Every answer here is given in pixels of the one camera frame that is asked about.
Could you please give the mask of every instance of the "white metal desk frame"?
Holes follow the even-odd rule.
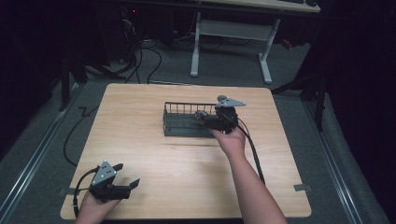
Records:
[[[260,65],[262,66],[264,82],[266,84],[271,84],[272,79],[268,69],[267,57],[274,41],[279,23],[280,19],[276,19],[272,26],[227,21],[201,20],[201,12],[198,12],[195,28],[195,46],[192,53],[191,62],[191,76],[198,77],[200,35],[217,35],[267,41],[263,53],[259,53],[259,61]]]

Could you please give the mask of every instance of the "black metal basket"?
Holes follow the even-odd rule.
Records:
[[[164,135],[214,137],[197,116],[200,113],[216,115],[215,106],[215,104],[165,102],[163,108]]]

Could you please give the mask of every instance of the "human hand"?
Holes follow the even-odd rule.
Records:
[[[227,134],[217,130],[210,130],[210,132],[218,139],[221,149],[229,160],[235,157],[245,158],[246,136],[239,128],[234,128]]]
[[[110,200],[103,203],[87,191],[84,199],[81,202],[81,206],[78,212],[78,218],[76,219],[76,224],[96,224],[101,223],[106,215],[120,203],[120,200]]]

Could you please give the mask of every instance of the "desk top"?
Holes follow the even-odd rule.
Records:
[[[302,181],[273,96],[265,88],[108,85],[70,187],[107,160],[124,164],[113,184],[125,186],[140,178],[130,199],[122,200],[109,219],[241,217],[231,169],[217,140],[163,134],[165,102],[212,104],[218,95],[247,104],[236,112],[249,129],[267,188],[285,216],[309,216],[305,192],[294,189]],[[255,168],[249,144],[246,154]],[[87,176],[80,187],[87,188],[92,178]],[[75,218],[72,198],[66,196],[62,218]]]
[[[300,12],[320,12],[320,7],[311,7],[307,3],[298,4],[279,0],[201,0],[208,3],[231,4],[244,7],[265,7],[281,10],[300,11]]]

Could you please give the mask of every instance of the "human arm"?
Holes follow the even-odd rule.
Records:
[[[228,134],[216,130],[211,132],[229,160],[244,223],[287,223],[275,199],[245,156],[245,134],[239,128]]]
[[[120,200],[110,200],[106,203],[102,203],[87,191],[81,202],[76,224],[99,224],[119,203]]]

